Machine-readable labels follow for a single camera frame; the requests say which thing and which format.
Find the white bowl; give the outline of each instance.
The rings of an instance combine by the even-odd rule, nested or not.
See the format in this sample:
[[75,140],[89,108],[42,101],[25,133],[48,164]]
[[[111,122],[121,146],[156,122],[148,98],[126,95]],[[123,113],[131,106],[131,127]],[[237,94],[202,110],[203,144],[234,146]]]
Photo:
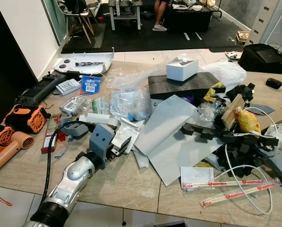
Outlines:
[[202,8],[203,8],[203,7],[200,6],[200,5],[195,5],[195,6],[192,7],[192,9],[193,9],[194,11],[200,11]]

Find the person's leg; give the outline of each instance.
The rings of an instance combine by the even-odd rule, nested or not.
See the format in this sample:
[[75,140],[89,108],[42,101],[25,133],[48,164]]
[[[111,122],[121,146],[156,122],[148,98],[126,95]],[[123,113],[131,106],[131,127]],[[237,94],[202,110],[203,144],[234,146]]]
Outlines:
[[161,0],[155,0],[155,3],[154,3],[154,14],[156,16],[158,15],[160,4],[161,4]]
[[168,3],[165,2],[165,1],[162,1],[161,2],[161,5],[159,7],[159,11],[158,11],[158,15],[156,17],[156,22],[155,22],[155,25],[159,25],[161,23],[161,19],[164,15],[164,12],[165,12],[165,9],[167,7]]
[[167,31],[167,29],[161,25],[161,19],[164,15],[166,7],[168,6],[168,3],[169,3],[169,0],[162,0],[159,6],[159,10],[157,12],[156,22],[153,28],[154,31],[160,31],[160,32]]

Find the drawer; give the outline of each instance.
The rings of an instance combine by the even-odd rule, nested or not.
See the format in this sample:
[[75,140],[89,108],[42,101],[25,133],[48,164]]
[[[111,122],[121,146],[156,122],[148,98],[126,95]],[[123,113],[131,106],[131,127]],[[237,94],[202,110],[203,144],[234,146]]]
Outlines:
[[275,10],[279,1],[280,0],[264,0],[263,6],[266,6],[271,10]]
[[253,31],[251,31],[248,40],[246,41],[245,45],[250,45],[250,44],[258,44],[263,36],[263,33],[261,34],[256,34]]
[[262,20],[259,17],[256,17],[254,24],[251,28],[251,31],[253,31],[255,33],[264,33],[265,30],[267,29],[269,23],[270,23],[270,21],[265,21],[265,20]]
[[268,8],[267,6],[262,5],[257,17],[261,20],[263,20],[266,23],[269,23],[271,21],[271,18],[274,14],[274,10]]

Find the robotic arm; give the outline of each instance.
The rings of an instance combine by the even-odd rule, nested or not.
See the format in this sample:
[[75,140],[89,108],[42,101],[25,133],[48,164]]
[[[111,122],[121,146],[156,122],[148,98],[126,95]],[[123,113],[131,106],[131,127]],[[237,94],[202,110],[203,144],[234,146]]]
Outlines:
[[90,137],[87,153],[81,152],[76,161],[65,168],[59,184],[23,227],[63,227],[88,179],[99,168],[105,168],[108,160],[119,157],[131,139],[116,149],[111,144],[114,136],[114,130],[107,125],[97,125]]

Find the red label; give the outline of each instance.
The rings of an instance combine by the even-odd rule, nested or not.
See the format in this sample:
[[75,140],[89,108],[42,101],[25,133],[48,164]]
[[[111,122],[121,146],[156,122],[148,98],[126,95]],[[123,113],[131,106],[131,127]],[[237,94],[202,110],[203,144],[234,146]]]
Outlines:
[[192,187],[192,184],[190,184],[190,183],[185,183],[185,184],[183,184],[183,187]]
[[266,188],[271,188],[273,186],[275,186],[275,184],[274,183],[270,183],[270,184],[266,184],[266,185],[262,186],[262,188],[266,189]]
[[244,195],[244,193],[243,192],[239,192],[239,193],[231,194],[230,198],[235,198],[235,197],[239,197],[239,196],[242,196],[242,195]]
[[227,183],[221,183],[221,182],[218,182],[218,183],[212,183],[213,186],[218,186],[218,185],[227,185]]
[[206,201],[206,202],[202,203],[202,207],[207,206],[209,204],[211,204],[211,202],[210,201]]
[[246,183],[248,183],[248,184],[251,184],[251,183],[262,183],[262,181],[245,181],[245,180],[243,180],[242,182],[243,182],[243,184],[246,184]]

